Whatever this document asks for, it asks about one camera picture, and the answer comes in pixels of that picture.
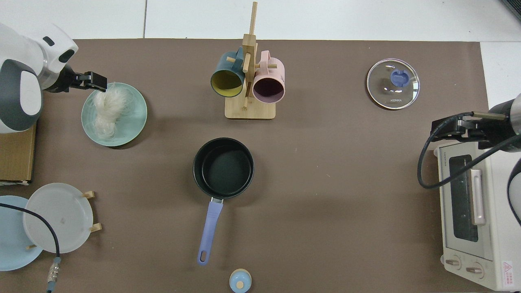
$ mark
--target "wooden mug rack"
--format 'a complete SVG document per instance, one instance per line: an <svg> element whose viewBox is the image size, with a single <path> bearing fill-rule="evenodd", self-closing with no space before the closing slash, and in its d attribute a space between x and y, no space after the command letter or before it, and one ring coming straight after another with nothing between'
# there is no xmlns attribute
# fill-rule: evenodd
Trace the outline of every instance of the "wooden mug rack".
<svg viewBox="0 0 521 293"><path fill-rule="evenodd" d="M253 96L252 91L255 69L259 68L259 64L255 63L255 60L257 60L257 38L253 34L256 15L257 2L253 2L250 33L245 33L242 39L244 86L239 95L225 98L225 116L229 119L270 120L275 118L275 104L260 102ZM234 62L235 59L228 57L227 61ZM276 64L272 64L268 68L277 68L276 66Z"/></svg>

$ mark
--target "purple handle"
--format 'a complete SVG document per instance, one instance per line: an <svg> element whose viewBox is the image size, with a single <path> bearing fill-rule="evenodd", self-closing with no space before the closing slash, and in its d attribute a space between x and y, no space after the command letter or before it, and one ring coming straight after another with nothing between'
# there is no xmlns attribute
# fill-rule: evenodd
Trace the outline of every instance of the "purple handle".
<svg viewBox="0 0 521 293"><path fill-rule="evenodd" d="M199 246L199 254L197 255L197 262L200 265L206 265L210 259L212 242L214 242L215 227L217 226L217 220L219 219L221 210L222 203L210 201L208 212L206 213L206 222L204 223L201 246Z"/></svg>

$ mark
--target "black saucepan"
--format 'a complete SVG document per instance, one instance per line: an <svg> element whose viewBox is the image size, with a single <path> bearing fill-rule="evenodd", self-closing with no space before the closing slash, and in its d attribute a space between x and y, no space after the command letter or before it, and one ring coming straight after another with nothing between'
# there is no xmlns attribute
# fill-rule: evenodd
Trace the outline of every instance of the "black saucepan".
<svg viewBox="0 0 521 293"><path fill-rule="evenodd" d="M195 155L195 183L212 199L208 205L197 262L206 265L214 240L222 200L241 194L252 181L253 158L248 148L232 138L216 138L204 144Z"/></svg>

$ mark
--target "blue mug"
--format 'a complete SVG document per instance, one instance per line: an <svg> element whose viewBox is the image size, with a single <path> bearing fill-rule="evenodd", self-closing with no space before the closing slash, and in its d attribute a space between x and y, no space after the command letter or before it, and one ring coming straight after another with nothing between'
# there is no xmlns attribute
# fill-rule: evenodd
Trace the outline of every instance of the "blue mug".
<svg viewBox="0 0 521 293"><path fill-rule="evenodd" d="M239 47L237 52L230 51L221 56L217 68L210 78L210 84L216 93L225 97L233 97L241 93L244 85L243 61L242 47Z"/></svg>

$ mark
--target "handle hole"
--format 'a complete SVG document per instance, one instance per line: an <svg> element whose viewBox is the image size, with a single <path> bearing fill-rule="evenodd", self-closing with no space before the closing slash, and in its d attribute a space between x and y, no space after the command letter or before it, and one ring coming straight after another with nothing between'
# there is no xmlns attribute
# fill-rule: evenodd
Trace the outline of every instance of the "handle hole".
<svg viewBox="0 0 521 293"><path fill-rule="evenodd" d="M201 262L205 262L206 261L206 251L205 250L201 251L201 257L199 258L199 260Z"/></svg>

